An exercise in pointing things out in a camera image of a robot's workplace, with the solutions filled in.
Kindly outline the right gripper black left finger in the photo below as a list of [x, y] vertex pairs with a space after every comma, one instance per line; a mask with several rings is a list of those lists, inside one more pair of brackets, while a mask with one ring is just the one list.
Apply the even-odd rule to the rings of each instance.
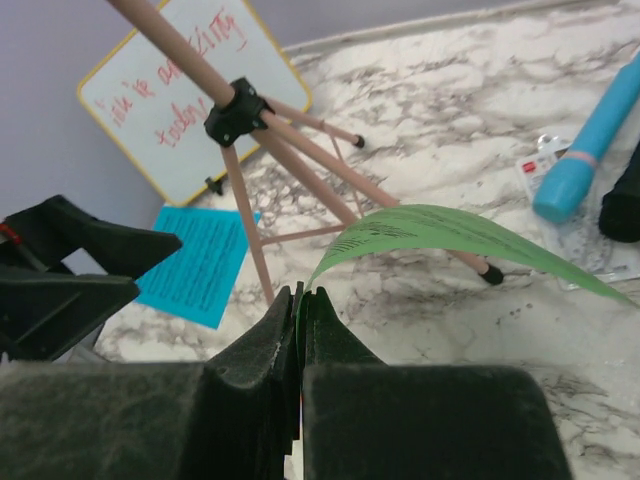
[[15, 362], [1, 370], [5, 479], [281, 479], [299, 436], [285, 287], [206, 362]]

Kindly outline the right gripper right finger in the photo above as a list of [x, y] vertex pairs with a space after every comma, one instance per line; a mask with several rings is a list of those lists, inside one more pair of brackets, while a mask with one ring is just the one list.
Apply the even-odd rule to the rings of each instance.
[[503, 365], [389, 366], [324, 289], [299, 305], [308, 479], [568, 479], [542, 389]]

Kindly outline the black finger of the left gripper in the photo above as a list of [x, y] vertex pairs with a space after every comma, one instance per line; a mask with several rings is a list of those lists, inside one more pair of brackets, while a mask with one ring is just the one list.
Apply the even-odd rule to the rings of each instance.
[[1, 221], [1, 264], [69, 274], [64, 260], [85, 251], [107, 274], [134, 280], [177, 252], [174, 234], [100, 220], [55, 195]]

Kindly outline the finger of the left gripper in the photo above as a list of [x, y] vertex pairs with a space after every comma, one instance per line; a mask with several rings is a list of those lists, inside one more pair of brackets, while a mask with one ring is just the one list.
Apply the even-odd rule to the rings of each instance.
[[3, 266], [1, 351], [12, 360], [55, 360], [138, 295], [128, 277]]

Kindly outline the blue sheet music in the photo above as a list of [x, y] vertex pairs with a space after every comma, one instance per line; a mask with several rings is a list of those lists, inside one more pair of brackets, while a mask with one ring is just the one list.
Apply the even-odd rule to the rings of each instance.
[[240, 213], [165, 206], [154, 229], [182, 246], [137, 281], [136, 302], [217, 329], [248, 251]]

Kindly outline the green sheet music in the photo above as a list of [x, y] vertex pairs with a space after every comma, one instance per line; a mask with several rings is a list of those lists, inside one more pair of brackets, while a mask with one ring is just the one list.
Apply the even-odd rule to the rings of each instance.
[[639, 287], [621, 291], [473, 213], [406, 205], [315, 247], [307, 288], [395, 359], [611, 357], [639, 339]]

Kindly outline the pink music stand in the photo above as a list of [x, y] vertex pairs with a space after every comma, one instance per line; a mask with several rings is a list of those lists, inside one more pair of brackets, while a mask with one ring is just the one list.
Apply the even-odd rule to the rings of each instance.
[[[113, 1], [111, 6], [159, 51], [172, 60], [217, 106], [226, 107], [232, 102], [234, 97], [232, 86], [213, 67], [207, 64], [194, 48], [189, 46], [187, 40], [149, 2]], [[327, 135], [337, 136], [353, 145], [360, 140], [358, 136], [334, 128], [321, 120], [313, 119], [307, 114], [296, 113], [292, 108], [286, 107], [278, 101], [270, 99], [268, 103], [271, 108], [261, 112], [261, 119], [266, 127], [252, 131], [251, 136], [342, 222], [340, 226], [301, 231], [275, 237], [262, 237], [257, 230], [235, 148], [230, 146], [221, 149], [258, 278], [265, 300], [270, 304], [274, 300], [274, 291], [263, 252], [266, 245], [338, 232], [357, 221], [354, 212], [342, 202], [341, 198], [329, 185], [304, 163], [299, 157], [300, 153], [304, 153], [355, 190], [361, 192], [363, 196], [382, 207], [395, 207], [399, 204], [399, 201], [352, 170], [342, 159], [333, 156], [294, 127], [280, 120], [279, 117], [283, 115], [316, 130], [323, 130]]]

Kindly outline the blue toy microphone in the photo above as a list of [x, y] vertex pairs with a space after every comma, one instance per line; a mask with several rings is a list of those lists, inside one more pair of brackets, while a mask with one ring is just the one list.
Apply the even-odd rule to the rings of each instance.
[[595, 172], [639, 98], [639, 57], [623, 66], [564, 155], [545, 174], [532, 206], [542, 219], [566, 222], [589, 194]]

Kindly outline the black microphone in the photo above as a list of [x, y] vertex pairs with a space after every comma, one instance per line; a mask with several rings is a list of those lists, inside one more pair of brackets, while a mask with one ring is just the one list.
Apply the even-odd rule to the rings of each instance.
[[640, 144], [614, 187], [604, 195], [598, 228], [605, 237], [621, 243], [640, 239]]

